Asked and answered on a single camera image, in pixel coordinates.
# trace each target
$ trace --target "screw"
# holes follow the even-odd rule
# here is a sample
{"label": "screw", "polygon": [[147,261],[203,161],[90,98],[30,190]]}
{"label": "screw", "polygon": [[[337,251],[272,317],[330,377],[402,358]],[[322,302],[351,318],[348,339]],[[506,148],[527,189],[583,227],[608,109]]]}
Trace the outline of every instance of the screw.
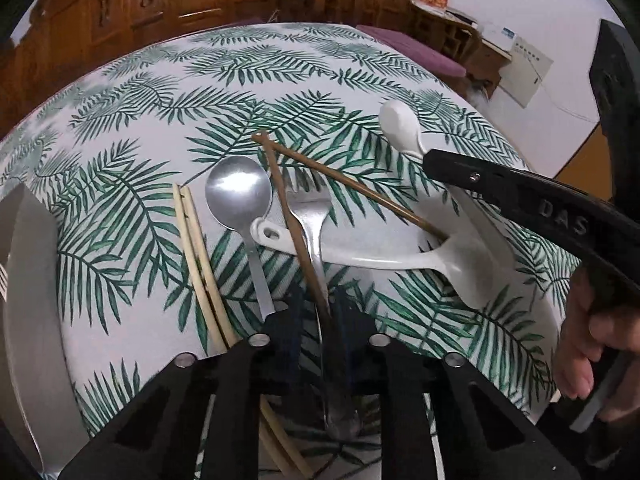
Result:
{"label": "screw", "polygon": [[458,352],[449,352],[444,356],[444,362],[452,368],[460,368],[466,362],[466,359]]}
{"label": "screw", "polygon": [[256,348],[267,346],[270,342],[271,338],[266,334],[253,334],[249,338],[249,344]]}
{"label": "screw", "polygon": [[389,343],[391,343],[391,339],[385,334],[374,334],[369,338],[369,344],[378,348],[387,346]]}
{"label": "screw", "polygon": [[196,362],[196,356],[190,352],[182,352],[174,358],[174,365],[178,368],[189,368]]}

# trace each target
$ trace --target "tablecloth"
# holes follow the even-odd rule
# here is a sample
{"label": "tablecloth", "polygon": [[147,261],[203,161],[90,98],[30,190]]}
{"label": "tablecloth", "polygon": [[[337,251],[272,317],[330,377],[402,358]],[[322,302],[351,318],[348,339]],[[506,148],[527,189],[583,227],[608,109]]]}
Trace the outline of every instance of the tablecloth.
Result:
{"label": "tablecloth", "polygon": [[[267,24],[208,30],[118,59],[58,92],[0,145],[0,194],[24,182],[59,225],[58,303],[68,370],[95,434],[176,354],[211,350],[188,279],[170,187],[194,195],[218,286],[241,335],[257,331],[241,239],[212,218],[210,168],[229,154],[262,164],[250,134],[273,138],[356,178],[446,232],[468,220],[440,183],[380,132],[389,99],[418,115],[430,146],[526,168],[516,150],[436,77],[353,28]],[[291,161],[282,163],[292,166]],[[323,240],[355,253],[417,253],[436,244],[341,184]],[[535,420],[554,385],[550,361],[577,260],[483,203],[517,263],[492,302],[465,306],[431,270],[332,265],[382,332],[434,356],[463,353]],[[282,223],[277,200],[270,219]],[[292,256],[262,252],[273,297],[299,281]],[[289,426],[321,478],[380,476],[380,422],[355,443]],[[266,474],[273,466],[263,466]]]}

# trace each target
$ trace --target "fork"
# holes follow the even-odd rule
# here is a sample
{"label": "fork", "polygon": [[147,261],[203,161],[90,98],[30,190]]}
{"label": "fork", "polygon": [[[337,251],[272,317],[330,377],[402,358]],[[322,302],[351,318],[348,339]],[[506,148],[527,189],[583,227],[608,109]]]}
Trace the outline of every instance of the fork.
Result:
{"label": "fork", "polygon": [[311,257],[311,263],[318,277],[320,290],[326,304],[329,304],[329,290],[322,265],[322,250],[320,248],[320,234],[322,224],[331,211],[331,192],[317,171],[311,170],[312,182],[306,174],[296,168],[296,183],[298,190],[293,187],[289,172],[282,172],[285,183],[287,203],[291,213],[295,216],[305,233],[306,250]]}
{"label": "fork", "polygon": [[296,168],[297,191],[294,190],[286,169],[282,172],[282,178],[287,204],[305,233],[306,250],[318,277],[318,284],[327,308],[327,316],[320,314],[320,306],[316,309],[322,349],[320,367],[326,388],[324,424],[332,438],[338,441],[352,440],[360,433],[362,420],[349,393],[346,355],[329,310],[329,291],[320,248],[322,224],[331,211],[331,192],[324,179],[314,170],[311,170],[312,181],[310,182],[305,173]]}
{"label": "fork", "polygon": [[0,264],[0,296],[2,296],[2,299],[4,300],[5,303],[6,303],[6,290],[7,290],[8,283],[9,283],[9,280],[8,280],[8,276],[6,274],[4,265]]}

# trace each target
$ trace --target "chopstick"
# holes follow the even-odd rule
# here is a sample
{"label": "chopstick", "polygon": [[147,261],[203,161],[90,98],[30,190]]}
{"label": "chopstick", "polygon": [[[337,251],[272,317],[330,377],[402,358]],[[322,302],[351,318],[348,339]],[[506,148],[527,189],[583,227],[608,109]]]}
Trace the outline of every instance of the chopstick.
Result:
{"label": "chopstick", "polygon": [[[198,304],[200,305],[200,310],[207,323],[207,329],[216,350],[224,353],[228,348],[238,342],[239,338],[231,326],[222,298],[220,297],[218,286],[216,285],[207,250],[204,246],[202,229],[193,205],[191,192],[187,187],[182,188],[182,192],[180,192],[177,184],[174,184],[172,191],[178,231],[180,231],[180,239],[184,247],[184,254],[187,259],[189,274],[198,299]],[[196,253],[204,274],[206,291],[202,283],[202,278],[200,277],[200,272],[198,271]],[[213,303],[213,310],[209,303],[207,292]],[[260,441],[282,474],[284,476],[290,476],[293,473],[293,466],[295,466],[305,478],[312,478],[314,475],[313,470],[289,439],[289,436],[280,425],[275,413],[264,396],[260,396],[260,414],[260,428],[258,431]]]}
{"label": "chopstick", "polygon": [[424,218],[419,217],[414,212],[408,210],[407,208],[402,207],[401,205],[398,205],[397,203],[389,200],[387,197],[382,196],[379,193],[376,193],[375,191],[369,189],[364,184],[361,184],[358,181],[353,180],[352,178],[349,178],[348,176],[340,173],[339,171],[334,170],[333,168],[329,168],[328,166],[325,166],[324,164],[321,164],[320,162],[313,160],[312,158],[308,158],[308,156],[302,155],[302,153],[295,152],[294,150],[287,148],[282,144],[274,142],[273,140],[269,139],[269,137],[267,136],[254,134],[251,136],[251,139],[254,142],[257,142],[258,144],[261,144],[264,148],[268,145],[272,150],[275,150],[276,152],[279,152],[285,156],[288,156],[289,158],[292,158],[293,160],[296,160],[297,162],[300,162],[301,164],[304,164],[305,166],[308,166],[313,170],[319,171],[325,176],[328,176],[329,178],[336,180],[341,184],[344,184],[345,186],[350,187],[351,189],[356,190],[357,192],[363,194],[367,198],[372,199],[374,202],[379,203],[381,206],[386,207],[387,209],[397,214],[398,216],[404,218],[405,220],[411,222],[414,225],[417,225],[420,229],[424,229],[428,233],[431,233],[432,235],[439,238],[440,240],[446,240],[448,238],[448,235],[446,233],[444,233],[437,227],[434,227],[433,225],[431,225]]}
{"label": "chopstick", "polygon": [[300,263],[300,268],[302,269],[302,274],[305,277],[307,286],[309,287],[309,289],[311,289],[314,300],[316,300],[316,305],[320,307],[318,309],[318,316],[322,316],[322,322],[324,322],[325,325],[328,326],[328,324],[331,323],[329,306],[324,300],[324,294],[322,294],[320,284],[318,283],[318,277],[316,276],[316,272],[311,263],[311,257],[309,256],[309,252],[305,244],[305,235],[302,232],[300,222],[298,222],[298,219],[293,216],[291,209],[289,209],[284,180],[276,161],[276,154],[273,151],[271,141],[269,140],[269,134],[265,131],[262,131],[261,136],[265,139],[265,142],[262,144],[262,148],[264,149],[264,155],[267,157],[267,162],[269,163],[271,178],[273,179],[276,191],[278,192],[278,198],[280,199],[280,207],[282,208],[282,215],[284,216],[285,224],[287,225],[287,229],[289,229],[289,233],[291,234],[293,246],[296,248],[296,254],[298,255],[298,261]]}

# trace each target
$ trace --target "wall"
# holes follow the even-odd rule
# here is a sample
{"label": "wall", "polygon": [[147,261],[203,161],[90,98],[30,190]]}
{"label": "wall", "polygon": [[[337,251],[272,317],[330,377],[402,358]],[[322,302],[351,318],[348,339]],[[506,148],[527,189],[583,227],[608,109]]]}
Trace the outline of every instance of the wall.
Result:
{"label": "wall", "polygon": [[[554,176],[587,138],[598,112],[588,71],[600,18],[620,20],[606,0],[449,0],[478,20],[502,23],[554,60],[544,86],[526,108],[498,88],[490,118],[533,169]],[[560,111],[554,103],[592,119]]]}

